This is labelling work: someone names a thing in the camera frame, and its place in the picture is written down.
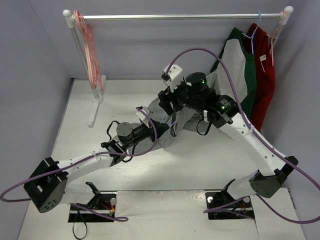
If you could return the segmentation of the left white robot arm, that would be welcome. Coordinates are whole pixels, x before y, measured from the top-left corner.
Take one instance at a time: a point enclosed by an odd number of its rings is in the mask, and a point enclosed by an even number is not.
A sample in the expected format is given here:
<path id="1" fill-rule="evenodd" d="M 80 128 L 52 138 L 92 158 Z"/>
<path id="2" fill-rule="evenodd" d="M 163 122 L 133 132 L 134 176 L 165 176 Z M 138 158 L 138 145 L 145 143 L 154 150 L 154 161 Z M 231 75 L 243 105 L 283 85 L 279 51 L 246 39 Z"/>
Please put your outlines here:
<path id="1" fill-rule="evenodd" d="M 33 171 L 24 190 L 40 213 L 47 213 L 66 201 L 71 192 L 70 185 L 76 179 L 91 172 L 105 169 L 122 162 L 129 149 L 145 139 L 156 142 L 169 125 L 153 121 L 133 127 L 128 122 L 119 122 L 116 135 L 101 147 L 83 156 L 55 161 L 52 157 L 43 159 Z"/>

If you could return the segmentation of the grey t shirt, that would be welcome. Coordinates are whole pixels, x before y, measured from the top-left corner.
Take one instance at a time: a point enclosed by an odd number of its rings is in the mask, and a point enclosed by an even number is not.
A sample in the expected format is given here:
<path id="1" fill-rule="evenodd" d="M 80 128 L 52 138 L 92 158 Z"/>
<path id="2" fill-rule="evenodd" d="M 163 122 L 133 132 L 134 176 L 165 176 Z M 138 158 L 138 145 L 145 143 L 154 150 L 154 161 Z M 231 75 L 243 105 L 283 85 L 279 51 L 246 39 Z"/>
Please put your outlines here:
<path id="1" fill-rule="evenodd" d="M 159 106 L 160 100 L 159 98 L 155 98 L 147 108 L 150 110 L 149 116 L 155 120 L 160 122 L 162 116 L 164 114 L 164 110 Z M 176 123 L 172 128 L 169 128 L 158 140 L 157 144 L 153 148 L 153 150 L 158 150 L 161 148 L 168 148 L 172 146 L 175 140 L 178 139 L 178 135 L 181 134 L 183 130 L 190 132 L 204 132 L 206 131 L 208 124 L 206 122 L 199 121 L 202 119 L 200 113 L 195 110 L 184 107 L 182 110 L 177 112 Z"/>

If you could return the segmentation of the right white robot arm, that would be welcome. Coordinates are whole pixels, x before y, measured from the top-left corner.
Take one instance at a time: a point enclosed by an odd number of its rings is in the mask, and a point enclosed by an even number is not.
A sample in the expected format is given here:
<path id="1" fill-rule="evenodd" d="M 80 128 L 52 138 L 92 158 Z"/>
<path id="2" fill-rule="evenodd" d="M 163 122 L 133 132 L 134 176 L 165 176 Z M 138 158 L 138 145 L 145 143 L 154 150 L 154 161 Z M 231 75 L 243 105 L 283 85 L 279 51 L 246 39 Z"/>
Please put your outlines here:
<path id="1" fill-rule="evenodd" d="M 203 72 L 183 77 L 178 73 L 164 72 L 162 79 L 168 83 L 159 94 L 159 106 L 168 115 L 191 109 L 201 114 L 209 126 L 221 130 L 247 153 L 257 171 L 247 177 L 232 180 L 221 193 L 221 200 L 233 206 L 244 196 L 258 194 L 271 198 L 285 183 L 299 161 L 276 151 L 256 128 L 250 125 L 246 115 L 241 114 L 236 101 L 218 94 L 208 86 Z"/>

